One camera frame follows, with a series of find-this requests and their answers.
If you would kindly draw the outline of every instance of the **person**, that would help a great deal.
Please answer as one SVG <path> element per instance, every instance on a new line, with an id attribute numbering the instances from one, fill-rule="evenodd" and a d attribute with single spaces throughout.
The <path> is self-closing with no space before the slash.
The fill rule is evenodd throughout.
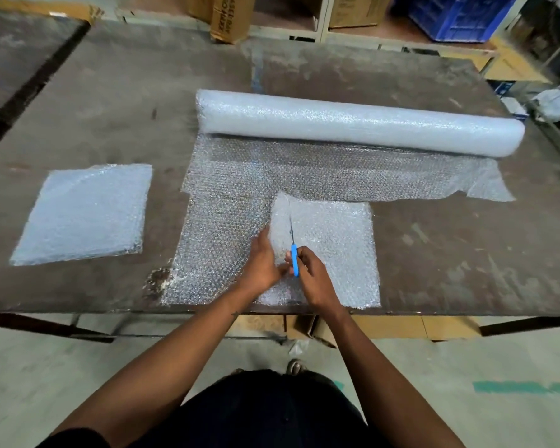
<path id="1" fill-rule="evenodd" d="M 121 369 L 39 448 L 463 447 L 355 324 L 321 260 L 307 247 L 297 251 L 305 297 L 334 334 L 366 421 L 328 378 L 302 365 L 287 375 L 240 371 L 182 404 L 237 315 L 292 273 L 290 252 L 275 265 L 265 228 L 224 294 Z"/>

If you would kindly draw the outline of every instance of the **blue plastic crate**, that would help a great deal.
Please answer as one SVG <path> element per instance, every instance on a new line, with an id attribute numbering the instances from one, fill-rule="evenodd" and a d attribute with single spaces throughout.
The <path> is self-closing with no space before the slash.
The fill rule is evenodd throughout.
<path id="1" fill-rule="evenodd" d="M 516 0 L 412 0 L 408 16 L 440 42 L 486 42 Z"/>

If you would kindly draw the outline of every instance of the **hand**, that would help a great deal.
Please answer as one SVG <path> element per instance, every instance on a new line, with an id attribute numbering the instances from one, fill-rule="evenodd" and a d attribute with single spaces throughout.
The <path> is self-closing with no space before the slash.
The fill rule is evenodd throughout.
<path id="1" fill-rule="evenodd" d="M 299 262 L 299 279 L 303 292 L 311 307 L 321 316 L 329 310 L 341 308 L 342 304 L 336 296 L 334 285 L 329 278 L 325 264 L 321 262 L 313 251 L 307 247 L 297 249 Z M 286 253 L 287 263 L 292 263 L 290 251 Z M 294 275 L 292 266 L 289 267 L 289 273 Z"/>
<path id="2" fill-rule="evenodd" d="M 236 285 L 250 294 L 252 299 L 257 298 L 288 271 L 288 264 L 276 266 L 274 263 L 274 250 L 268 238 L 269 226 L 251 240 L 249 259 L 236 280 Z"/>

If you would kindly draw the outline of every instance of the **bubble wrap scrap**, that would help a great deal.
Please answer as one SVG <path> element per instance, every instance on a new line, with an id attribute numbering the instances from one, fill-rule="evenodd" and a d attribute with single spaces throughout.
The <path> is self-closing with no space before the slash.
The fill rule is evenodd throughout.
<path id="1" fill-rule="evenodd" d="M 514 201 L 494 159 L 352 144 L 199 133 L 183 190 L 328 201 L 473 198 Z"/>
<path id="2" fill-rule="evenodd" d="M 141 253 L 152 166 L 49 173 L 10 264 Z"/>
<path id="3" fill-rule="evenodd" d="M 307 244 L 326 263 L 341 301 L 354 308 L 379 306 L 369 205 L 302 201 L 278 195 L 270 223 L 277 263 L 290 249 L 290 243 L 285 248 L 290 237 L 290 229 L 286 231 L 285 226 L 288 206 L 295 241 Z M 162 304 L 204 304 L 223 293 L 245 264 L 251 238 L 269 222 L 271 208 L 269 199 L 193 195 Z M 306 223 L 308 217 L 317 217 L 315 225 Z M 298 279 L 287 277 L 261 295 L 258 302 L 286 305 L 304 303 L 305 297 Z"/>
<path id="4" fill-rule="evenodd" d="M 269 199 L 192 195 L 162 304 L 213 301 L 249 256 L 251 238 L 268 223 Z"/>
<path id="5" fill-rule="evenodd" d="M 292 244 L 291 221 L 294 242 L 308 246 L 323 261 L 344 306 L 381 306 L 369 203 L 307 201 L 279 193 L 270 221 L 270 241 L 278 264 L 284 262 Z M 298 278 L 283 281 L 260 300 L 270 304 L 304 301 Z"/>
<path id="6" fill-rule="evenodd" d="M 380 105 L 200 89 L 199 127 L 209 134 L 350 142 L 487 157 L 512 154 L 522 122 Z"/>

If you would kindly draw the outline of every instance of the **scissors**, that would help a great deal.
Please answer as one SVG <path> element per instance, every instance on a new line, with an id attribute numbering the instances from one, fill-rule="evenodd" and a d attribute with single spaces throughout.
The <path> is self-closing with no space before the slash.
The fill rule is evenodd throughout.
<path id="1" fill-rule="evenodd" d="M 297 261 L 297 244 L 294 243 L 294 233 L 292 232 L 292 217 L 289 215 L 290 220 L 290 236 L 292 238 L 292 245 L 290 246 L 290 255 L 292 257 L 292 270 L 294 271 L 294 276 L 299 276 L 299 261 Z"/>

